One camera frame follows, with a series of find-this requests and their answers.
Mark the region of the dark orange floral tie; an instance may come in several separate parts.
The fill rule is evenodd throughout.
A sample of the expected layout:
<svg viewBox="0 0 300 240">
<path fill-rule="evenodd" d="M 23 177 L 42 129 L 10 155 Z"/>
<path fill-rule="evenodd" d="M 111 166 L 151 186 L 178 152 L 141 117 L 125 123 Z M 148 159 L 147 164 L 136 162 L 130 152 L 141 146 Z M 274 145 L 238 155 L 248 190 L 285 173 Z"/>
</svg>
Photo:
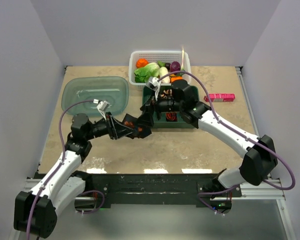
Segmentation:
<svg viewBox="0 0 300 240">
<path fill-rule="evenodd" d="M 122 120 L 122 123 L 131 129 L 133 129 L 133 133 L 128 134 L 126 137 L 130 139 L 138 138 L 142 139 L 143 138 L 143 126 L 140 124 L 137 124 L 137 118 L 133 117 L 130 114 L 126 114 Z"/>
</svg>

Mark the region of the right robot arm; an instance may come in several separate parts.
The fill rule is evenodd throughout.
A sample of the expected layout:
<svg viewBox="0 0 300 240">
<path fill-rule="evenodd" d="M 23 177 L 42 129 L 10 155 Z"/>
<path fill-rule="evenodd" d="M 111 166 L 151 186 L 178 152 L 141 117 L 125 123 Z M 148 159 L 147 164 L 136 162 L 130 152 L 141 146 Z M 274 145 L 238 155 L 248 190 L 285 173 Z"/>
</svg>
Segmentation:
<svg viewBox="0 0 300 240">
<path fill-rule="evenodd" d="M 151 128 L 154 118 L 160 119 L 162 113 L 178 112 L 184 122 L 215 136 L 242 157 L 241 166 L 222 170 L 203 186 L 203 192 L 223 197 L 233 186 L 245 182 L 258 186 L 277 166 L 274 142 L 269 136 L 258 137 L 245 132 L 217 115 L 210 106 L 198 100 L 186 80 L 173 82 L 168 96 L 161 95 L 161 82 L 156 77 L 151 77 L 146 87 L 152 93 L 140 108 L 142 114 L 137 119 L 138 124 Z"/>
</svg>

